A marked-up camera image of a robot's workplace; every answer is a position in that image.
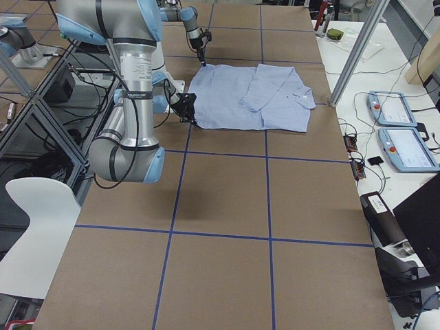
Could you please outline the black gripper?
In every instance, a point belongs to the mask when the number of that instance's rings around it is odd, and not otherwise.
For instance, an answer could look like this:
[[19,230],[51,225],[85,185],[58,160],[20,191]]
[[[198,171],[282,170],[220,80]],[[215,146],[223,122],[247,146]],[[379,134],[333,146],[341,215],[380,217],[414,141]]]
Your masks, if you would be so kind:
[[196,51],[197,58],[203,67],[206,66],[204,36],[200,35],[190,40],[191,47]]
[[197,123],[195,119],[195,114],[193,112],[190,112],[190,107],[184,107],[179,100],[171,105],[171,109],[180,117],[179,121],[181,123]]

